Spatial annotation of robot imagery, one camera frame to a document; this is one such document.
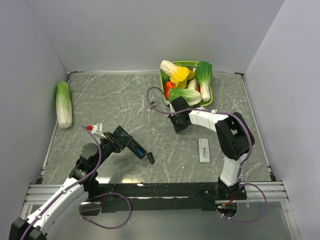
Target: white wall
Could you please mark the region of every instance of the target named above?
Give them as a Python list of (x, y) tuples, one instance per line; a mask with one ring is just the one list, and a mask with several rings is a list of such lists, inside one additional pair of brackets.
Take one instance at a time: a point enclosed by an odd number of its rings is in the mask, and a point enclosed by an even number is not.
[(198, 60), (244, 73), (284, 0), (27, 0), (67, 71)]
[(8, 239), (55, 124), (67, 74), (25, 0), (0, 2), (0, 239)]
[(320, 1), (286, 0), (245, 74), (303, 240), (320, 238)]

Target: table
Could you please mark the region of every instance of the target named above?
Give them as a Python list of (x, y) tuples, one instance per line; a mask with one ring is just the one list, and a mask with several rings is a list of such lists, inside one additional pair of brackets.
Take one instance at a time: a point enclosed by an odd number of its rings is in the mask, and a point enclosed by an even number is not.
[[(129, 149), (113, 153), (99, 167), (100, 183), (191, 183), (217, 182), (223, 164), (215, 132), (191, 125), (176, 134), (169, 118), (150, 109), (146, 92), (160, 87), (159, 74), (90, 74), (70, 76), (73, 124), (68, 129), (57, 128), (50, 146), (43, 184), (62, 184), (75, 166), (82, 147), (93, 142), (81, 126), (103, 123), (105, 132), (120, 125), (147, 152), (138, 159)], [(270, 168), (260, 141), (255, 121), (239, 74), (213, 73), (213, 102), (208, 109), (240, 112), (255, 137), (252, 155), (244, 165), (242, 181), (271, 181)], [(160, 110), (169, 111), (160, 92), (153, 90), (150, 99)], [(199, 162), (198, 139), (209, 141), (210, 163)]]

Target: purple cable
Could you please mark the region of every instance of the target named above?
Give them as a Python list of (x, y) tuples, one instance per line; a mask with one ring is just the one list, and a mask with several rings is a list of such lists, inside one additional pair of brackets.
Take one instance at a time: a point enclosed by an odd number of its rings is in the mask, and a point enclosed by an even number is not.
[[(184, 112), (187, 112), (187, 111), (202, 111), (202, 112), (211, 113), (211, 110), (209, 110), (209, 109), (199, 109), (199, 108), (187, 108), (187, 109), (180, 110), (180, 111), (176, 111), (176, 112), (165, 112), (165, 111), (161, 111), (161, 110), (157, 109), (156, 107), (154, 107), (154, 106), (151, 104), (151, 102), (150, 102), (149, 92), (150, 92), (151, 89), (157, 89), (157, 90), (159, 90), (164, 96), (165, 96), (165, 93), (164, 93), (159, 87), (157, 87), (157, 86), (152, 86), (152, 87), (150, 87), (150, 88), (146, 91), (146, 100), (147, 100), (149, 106), (150, 106), (153, 110), (155, 110), (156, 112), (158, 112), (158, 113), (166, 114), (166, 115), (181, 114), (181, 113), (184, 113)], [(245, 162), (249, 159), (249, 157), (250, 157), (250, 155), (251, 155), (251, 153), (252, 153), (251, 137), (250, 137), (249, 132), (248, 132), (246, 126), (244, 125), (244, 123), (243, 123), (236, 115), (234, 115), (234, 114), (232, 114), (232, 113), (229, 113), (229, 112), (216, 112), (216, 114), (227, 115), (227, 116), (233, 117), (233, 118), (240, 124), (240, 126), (242, 127), (242, 129), (243, 129), (243, 131), (244, 131), (244, 133), (245, 133), (245, 135), (246, 135), (246, 137), (247, 137), (247, 139), (248, 139), (249, 150), (248, 150), (247, 156), (246, 156), (246, 157), (244, 158), (244, 160), (240, 163), (240, 171), (239, 171), (238, 174), (237, 174), (239, 189), (241, 189), (243, 186), (251, 185), (251, 186), (257, 188), (257, 189), (261, 192), (261, 194), (262, 194), (262, 196), (263, 196), (263, 198), (264, 198), (264, 209), (263, 209), (263, 212), (262, 212), (262, 214), (261, 214), (259, 217), (255, 218), (254, 220), (238, 220), (238, 219), (228, 218), (228, 217), (226, 217), (226, 216), (224, 216), (224, 215), (223, 215), (223, 217), (225, 217), (225, 218), (227, 218), (227, 219), (230, 219), (230, 220), (232, 220), (232, 221), (235, 221), (235, 222), (240, 222), (240, 223), (253, 223), (253, 222), (256, 222), (256, 221), (260, 220), (260, 219), (266, 214), (267, 203), (268, 203), (268, 202), (267, 202), (266, 195), (263, 193), (263, 191), (262, 191), (257, 185), (254, 185), (254, 184), (249, 183), (249, 182), (246, 182), (246, 183), (244, 183), (244, 184), (241, 184), (241, 183), (240, 183), (240, 174), (241, 174), (241, 172), (242, 172), (242, 167), (243, 167), (243, 165), (245, 164)]]
[[(106, 195), (118, 195), (118, 196), (124, 198), (124, 200), (128, 203), (128, 205), (129, 205), (129, 214), (128, 214), (128, 216), (126, 217), (126, 219), (124, 220), (123, 223), (121, 223), (121, 224), (118, 225), (118, 226), (103, 226), (103, 225), (101, 225), (101, 224), (99, 224), (99, 223), (97, 223), (97, 222), (95, 222), (95, 221), (90, 220), (89, 218), (83, 216), (82, 213), (81, 213), (82, 208), (85, 207), (85, 206), (88, 206), (88, 204), (87, 204), (87, 205), (83, 205), (83, 206), (81, 206), (81, 207), (79, 208), (79, 214), (80, 214), (81, 218), (83, 218), (84, 220), (88, 221), (89, 223), (92, 223), (92, 224), (94, 224), (94, 225), (96, 225), (96, 226), (98, 226), (98, 227), (100, 227), (100, 228), (103, 228), (103, 229), (118, 229), (118, 228), (121, 228), (123, 225), (125, 225), (125, 224), (129, 221), (129, 219), (130, 219), (130, 217), (131, 217), (131, 214), (132, 214), (131, 204), (130, 204), (128, 198), (126, 198), (126, 197), (123, 196), (122, 194), (116, 193), (116, 192), (104, 193), (104, 194), (95, 196), (94, 199), (95, 199), (95, 198), (99, 198), (99, 197), (103, 197), (103, 196), (106, 196)], [(89, 206), (96, 206), (96, 204), (94, 204), (94, 203), (89, 203)]]
[[(74, 182), (73, 184), (71, 184), (70, 186), (66, 187), (64, 190), (62, 190), (61, 192), (59, 192), (59, 194), (57, 196), (55, 196), (54, 199), (52, 199), (51, 202), (48, 203), (48, 205), (38, 214), (38, 217), (41, 217), (63, 194), (64, 191), (68, 191), (69, 189), (73, 188), (75, 185), (77, 185), (78, 183), (82, 182), (83, 180), (86, 180), (88, 177), (90, 177), (92, 174), (94, 174), (94, 172), (98, 169), (98, 167), (100, 166), (101, 163), (101, 158), (102, 158), (102, 151), (101, 151), (101, 147), (100, 144), (98, 142), (98, 140), (96, 139), (96, 137), (85, 127), (85, 126), (81, 126), (91, 137), (92, 139), (95, 141), (95, 144), (98, 147), (98, 151), (99, 151), (99, 159), (98, 159), (98, 163), (95, 166), (95, 168), (86, 176), (84, 176), (83, 178), (81, 178), (80, 180)], [(30, 228), (38, 221), (37, 218), (35, 218), (30, 225), (26, 228), (26, 230), (24, 231), (24, 233), (22, 234), (20, 240), (24, 240), (25, 236), (27, 235), (28, 231), (30, 230)]]

